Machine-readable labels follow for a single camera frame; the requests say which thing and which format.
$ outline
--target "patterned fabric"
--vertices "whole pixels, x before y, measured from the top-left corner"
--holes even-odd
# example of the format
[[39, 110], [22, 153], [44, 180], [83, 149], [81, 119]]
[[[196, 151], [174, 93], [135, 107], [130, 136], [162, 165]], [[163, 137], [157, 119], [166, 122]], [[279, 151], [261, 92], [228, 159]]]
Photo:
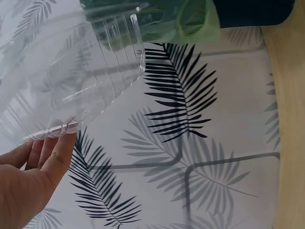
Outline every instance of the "patterned fabric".
[[[0, 0], [0, 36], [65, 4]], [[260, 28], [145, 48], [145, 76], [78, 133], [69, 172], [25, 228], [271, 229], [280, 138]]]

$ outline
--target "wooden surface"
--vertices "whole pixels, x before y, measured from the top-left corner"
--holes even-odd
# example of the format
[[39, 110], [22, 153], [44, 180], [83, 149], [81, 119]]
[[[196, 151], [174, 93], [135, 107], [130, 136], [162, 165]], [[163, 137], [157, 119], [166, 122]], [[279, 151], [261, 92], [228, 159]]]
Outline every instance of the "wooden surface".
[[280, 188], [274, 229], [305, 229], [305, 0], [263, 33], [274, 73], [281, 135]]

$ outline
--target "palm leaf print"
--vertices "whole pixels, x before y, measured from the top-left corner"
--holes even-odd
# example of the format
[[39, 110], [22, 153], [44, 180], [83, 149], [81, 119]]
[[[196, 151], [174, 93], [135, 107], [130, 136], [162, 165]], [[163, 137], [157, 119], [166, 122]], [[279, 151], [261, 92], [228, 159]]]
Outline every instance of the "palm leaf print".
[[60, 211], [45, 208], [41, 213], [36, 215], [31, 222], [25, 226], [24, 229], [58, 229], [62, 224], [54, 216], [54, 214], [61, 213]]
[[34, 0], [17, 0], [13, 5], [12, 17], [18, 16], [22, 11], [26, 9]]
[[159, 225], [147, 225], [145, 229], [234, 229], [237, 225], [233, 227], [230, 226], [232, 223], [232, 218], [233, 211], [231, 211], [227, 217], [220, 212], [212, 214], [211, 212], [207, 211], [205, 213], [205, 217], [193, 216], [193, 219], [190, 221], [190, 225], [182, 223], [172, 223], [167, 227]]
[[226, 36], [232, 44], [239, 47], [252, 43], [259, 45], [264, 42], [261, 28], [258, 26], [230, 28]]
[[139, 221], [140, 205], [135, 197], [122, 200], [119, 192], [122, 183], [116, 182], [111, 170], [111, 159], [106, 158], [102, 146], [91, 152], [93, 140], [84, 132], [79, 132], [75, 144], [75, 154], [69, 170], [71, 182], [80, 192], [76, 202], [93, 219], [105, 219], [105, 226], [119, 229], [121, 225]]
[[[14, 38], [24, 33], [26, 30], [35, 28], [39, 23], [48, 19], [51, 14], [51, 4], [56, 4], [55, 0], [35, 0], [23, 15], [23, 20], [17, 26]], [[36, 37], [37, 32], [24, 38], [23, 47], [29, 45]]]
[[[88, 66], [88, 61], [91, 60], [89, 45], [84, 44], [82, 47], [76, 48], [76, 44], [80, 43], [86, 35], [86, 29], [83, 24], [77, 26], [74, 34], [71, 34], [59, 50], [55, 59], [60, 59], [68, 52], [76, 52], [75, 59], [65, 59], [65, 61], [54, 61], [48, 71], [48, 77], [44, 81], [43, 86], [37, 90], [47, 93], [52, 91], [53, 88], [67, 89], [67, 87], [75, 87], [84, 80], [86, 76], [83, 75], [82, 68]], [[50, 79], [56, 78], [60, 73], [62, 77], [54, 82]]]
[[[275, 84], [274, 82], [270, 82], [267, 84], [271, 89], [267, 92], [268, 95], [275, 96]], [[280, 126], [279, 126], [279, 118], [277, 111], [277, 101], [268, 106], [265, 112], [269, 112], [272, 116], [266, 121], [265, 126], [267, 126], [267, 131], [265, 135], [269, 136], [267, 143], [274, 142], [273, 150], [275, 150], [280, 144]]]
[[2, 24], [3, 24], [3, 19], [0, 16], [0, 37], [2, 36]]
[[217, 92], [214, 91], [216, 71], [206, 73], [207, 64], [198, 67], [201, 54], [192, 60], [195, 45], [190, 50], [188, 45], [156, 43], [154, 46], [154, 49], [145, 49], [145, 80], [150, 89], [157, 92], [145, 94], [157, 97], [156, 102], [168, 108], [146, 114], [152, 120], [165, 121], [156, 133], [172, 135], [164, 142], [178, 138], [186, 132], [206, 137], [197, 130], [210, 121], [203, 117], [202, 111], [217, 99]]
[[[137, 132], [125, 130], [128, 138], [121, 139], [126, 143], [124, 148], [130, 150], [129, 155], [140, 159], [135, 164], [151, 163], [156, 166], [156, 163], [173, 160], [181, 147], [183, 157], [174, 166], [158, 166], [147, 171], [144, 176], [148, 178], [149, 183], [158, 183], [157, 189], [162, 189], [164, 192], [171, 191], [173, 193], [171, 201], [184, 200], [187, 195], [184, 185], [186, 170], [196, 163], [225, 159], [223, 146], [222, 144], [217, 145], [212, 140], [211, 147], [209, 147], [204, 138], [196, 135], [188, 139], [181, 136], [174, 141], [163, 143], [165, 137], [154, 133], [157, 128], [147, 128], [146, 126], [159, 125], [164, 121], [147, 119], [145, 116], [147, 112], [151, 112], [151, 110], [139, 111], [130, 119]], [[232, 207], [230, 206], [233, 199], [232, 192], [256, 197], [234, 188], [235, 184], [249, 174], [249, 172], [239, 173], [239, 165], [239, 162], [234, 162], [194, 169], [189, 176], [191, 204], [196, 205], [197, 208], [204, 206], [206, 210], [213, 213], [221, 212], [223, 214]]]

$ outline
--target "finger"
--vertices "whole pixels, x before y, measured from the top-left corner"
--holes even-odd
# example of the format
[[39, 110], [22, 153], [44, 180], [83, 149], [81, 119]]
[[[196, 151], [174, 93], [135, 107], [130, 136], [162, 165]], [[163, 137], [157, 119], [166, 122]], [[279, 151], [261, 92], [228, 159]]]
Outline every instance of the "finger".
[[44, 140], [43, 147], [41, 150], [40, 159], [38, 162], [38, 169], [41, 169], [43, 164], [51, 156], [54, 147], [58, 142], [58, 138], [47, 138]]
[[38, 162], [40, 159], [40, 154], [43, 147], [43, 140], [42, 141], [36, 141], [33, 143], [32, 150], [29, 155], [28, 162], [25, 166], [25, 170], [33, 169], [38, 167]]
[[41, 171], [50, 180], [54, 190], [69, 168], [75, 141], [76, 134], [60, 137], [51, 156], [41, 168]]
[[28, 193], [28, 198], [32, 199], [32, 210], [33, 216], [41, 212], [49, 200], [51, 199], [54, 189], [50, 181], [46, 178], [45, 174], [38, 169], [30, 169], [23, 171], [24, 175], [29, 178], [29, 180], [34, 180], [35, 182], [31, 184], [31, 192]]
[[7, 154], [0, 156], [0, 164], [21, 168], [28, 160], [33, 142], [24, 143]]

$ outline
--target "dark green object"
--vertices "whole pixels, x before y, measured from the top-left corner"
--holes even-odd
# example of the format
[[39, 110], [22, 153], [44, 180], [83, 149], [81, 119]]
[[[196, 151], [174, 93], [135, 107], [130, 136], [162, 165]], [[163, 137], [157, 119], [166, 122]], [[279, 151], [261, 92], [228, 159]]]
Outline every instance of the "dark green object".
[[[122, 3], [134, 3], [134, 0], [81, 0], [84, 10]], [[144, 42], [186, 44], [219, 38], [220, 25], [213, 0], [138, 0], [138, 3], [149, 3], [138, 13]], [[96, 13], [87, 19], [94, 21], [102, 17], [104, 15]], [[93, 25], [96, 29], [103, 26]]]
[[213, 0], [221, 28], [277, 25], [289, 16], [295, 0]]

